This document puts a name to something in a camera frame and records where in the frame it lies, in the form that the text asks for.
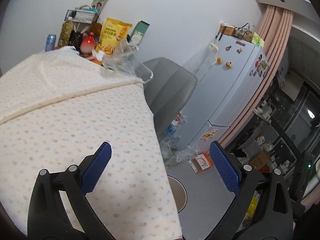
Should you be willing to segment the orange white cardboard box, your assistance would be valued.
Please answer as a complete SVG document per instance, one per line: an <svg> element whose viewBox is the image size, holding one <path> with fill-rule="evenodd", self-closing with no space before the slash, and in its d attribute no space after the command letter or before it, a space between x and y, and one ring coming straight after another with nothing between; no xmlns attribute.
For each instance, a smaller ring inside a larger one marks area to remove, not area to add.
<svg viewBox="0 0 320 240"><path fill-rule="evenodd" d="M195 174L199 174L214 166L214 163L208 152L201 153L197 155L195 158L189 159L188 163L195 172Z"/></svg>

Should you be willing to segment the floral cream tablecloth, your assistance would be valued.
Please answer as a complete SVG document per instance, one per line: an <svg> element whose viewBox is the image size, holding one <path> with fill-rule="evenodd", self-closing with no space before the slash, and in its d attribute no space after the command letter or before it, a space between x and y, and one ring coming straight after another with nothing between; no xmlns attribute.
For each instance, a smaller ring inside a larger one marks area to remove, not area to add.
<svg viewBox="0 0 320 240"><path fill-rule="evenodd" d="M30 56L1 77L1 203L27 233L41 169L78 165L103 142L112 157L91 207L116 239L178 239L182 229L143 84L70 49Z"/></svg>

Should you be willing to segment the clear bag of bottles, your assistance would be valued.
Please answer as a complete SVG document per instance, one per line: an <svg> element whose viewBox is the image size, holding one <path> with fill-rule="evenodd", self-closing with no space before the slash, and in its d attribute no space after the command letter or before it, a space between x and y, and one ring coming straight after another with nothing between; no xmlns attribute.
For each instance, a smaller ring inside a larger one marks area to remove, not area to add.
<svg viewBox="0 0 320 240"><path fill-rule="evenodd" d="M160 143L161 155L164 161L164 165L167 168L172 168L177 165L180 165L184 161L193 159L198 155L196 150L193 150L191 147L187 146L183 150L176 150L170 146L170 139L164 138Z"/></svg>

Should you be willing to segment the white refrigerator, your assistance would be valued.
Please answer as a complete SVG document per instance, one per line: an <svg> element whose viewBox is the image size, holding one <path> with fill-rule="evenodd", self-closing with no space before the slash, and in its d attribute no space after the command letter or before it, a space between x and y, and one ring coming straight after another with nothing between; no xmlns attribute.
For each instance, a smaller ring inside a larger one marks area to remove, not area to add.
<svg viewBox="0 0 320 240"><path fill-rule="evenodd" d="M181 110L185 124L176 149L189 146L206 152L235 122L268 72L259 46L224 35L217 47L217 53L208 53L203 60L196 73L199 83Z"/></svg>

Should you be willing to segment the grey upholstered chair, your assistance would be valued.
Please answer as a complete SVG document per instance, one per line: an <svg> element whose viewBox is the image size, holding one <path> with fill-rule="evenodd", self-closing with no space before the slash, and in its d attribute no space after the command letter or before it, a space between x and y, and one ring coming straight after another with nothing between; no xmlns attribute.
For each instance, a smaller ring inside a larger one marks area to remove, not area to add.
<svg viewBox="0 0 320 240"><path fill-rule="evenodd" d="M176 118L191 97L197 78L188 70L164 57L144 62L153 73L151 81L144 85L144 95L153 113L157 137L163 137L165 129Z"/></svg>

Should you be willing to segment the clear plastic bag on table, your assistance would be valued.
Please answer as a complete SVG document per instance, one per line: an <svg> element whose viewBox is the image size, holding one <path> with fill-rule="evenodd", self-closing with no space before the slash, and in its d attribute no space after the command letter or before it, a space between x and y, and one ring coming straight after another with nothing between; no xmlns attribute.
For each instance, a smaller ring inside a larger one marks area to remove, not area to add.
<svg viewBox="0 0 320 240"><path fill-rule="evenodd" d="M103 66L125 75L129 75L148 83L153 79L153 72L135 56L139 50L138 46L123 40L116 47L113 54L104 55L102 58Z"/></svg>

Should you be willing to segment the blue drink can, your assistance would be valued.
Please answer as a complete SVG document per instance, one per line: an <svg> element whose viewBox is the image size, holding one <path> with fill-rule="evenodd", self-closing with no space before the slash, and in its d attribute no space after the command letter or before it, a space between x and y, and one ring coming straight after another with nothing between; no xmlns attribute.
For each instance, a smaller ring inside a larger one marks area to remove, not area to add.
<svg viewBox="0 0 320 240"><path fill-rule="evenodd" d="M55 48L55 42L56 42L56 35L55 34L49 34L46 39L46 46L45 46L45 52L52 51Z"/></svg>

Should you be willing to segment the red peach ornament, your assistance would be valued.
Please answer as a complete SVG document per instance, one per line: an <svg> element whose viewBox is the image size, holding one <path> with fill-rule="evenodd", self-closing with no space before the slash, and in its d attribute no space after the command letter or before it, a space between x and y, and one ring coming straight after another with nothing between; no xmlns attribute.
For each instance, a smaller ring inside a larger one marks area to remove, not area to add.
<svg viewBox="0 0 320 240"><path fill-rule="evenodd" d="M90 54L92 50L95 48L95 35L93 32L88 33L88 35L83 39L80 51L83 54Z"/></svg>

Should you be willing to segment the black chopstick holder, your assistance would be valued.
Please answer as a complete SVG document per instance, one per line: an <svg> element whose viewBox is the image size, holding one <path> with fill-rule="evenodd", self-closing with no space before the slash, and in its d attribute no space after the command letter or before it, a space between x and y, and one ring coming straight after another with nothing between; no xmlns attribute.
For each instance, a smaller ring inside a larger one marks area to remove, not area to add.
<svg viewBox="0 0 320 240"><path fill-rule="evenodd" d="M80 49L81 43L82 43L82 38L83 38L83 34L78 32L78 31L72 31L69 41L68 41L68 45L69 46L74 46L77 50Z"/></svg>

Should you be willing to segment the jar of dried goods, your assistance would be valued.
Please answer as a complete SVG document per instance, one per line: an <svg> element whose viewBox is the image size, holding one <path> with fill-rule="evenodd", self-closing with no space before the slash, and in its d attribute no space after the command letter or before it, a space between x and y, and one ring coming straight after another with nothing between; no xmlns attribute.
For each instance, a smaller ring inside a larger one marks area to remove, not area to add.
<svg viewBox="0 0 320 240"><path fill-rule="evenodd" d="M62 24L60 37L57 43L58 48L62 48L68 45L69 38L71 36L71 32L73 30L73 22L67 20Z"/></svg>

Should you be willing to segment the yellow snack bag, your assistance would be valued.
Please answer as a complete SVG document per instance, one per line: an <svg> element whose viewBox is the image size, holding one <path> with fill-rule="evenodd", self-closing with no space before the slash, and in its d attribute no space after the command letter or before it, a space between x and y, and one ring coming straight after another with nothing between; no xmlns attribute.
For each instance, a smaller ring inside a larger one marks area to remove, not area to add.
<svg viewBox="0 0 320 240"><path fill-rule="evenodd" d="M131 23L107 18L102 26L99 43L96 45L95 51L102 51L106 55L112 55L120 42L126 39L131 28Z"/></svg>

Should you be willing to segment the green tall box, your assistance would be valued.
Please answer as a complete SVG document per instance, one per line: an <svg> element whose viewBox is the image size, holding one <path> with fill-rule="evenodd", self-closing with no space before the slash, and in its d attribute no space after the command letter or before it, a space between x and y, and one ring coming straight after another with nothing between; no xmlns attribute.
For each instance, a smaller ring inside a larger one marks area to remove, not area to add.
<svg viewBox="0 0 320 240"><path fill-rule="evenodd" d="M140 44L140 42L142 41L149 26L150 25L148 23L146 23L144 21L139 21L136 24L136 26L130 36L130 42L138 46Z"/></svg>

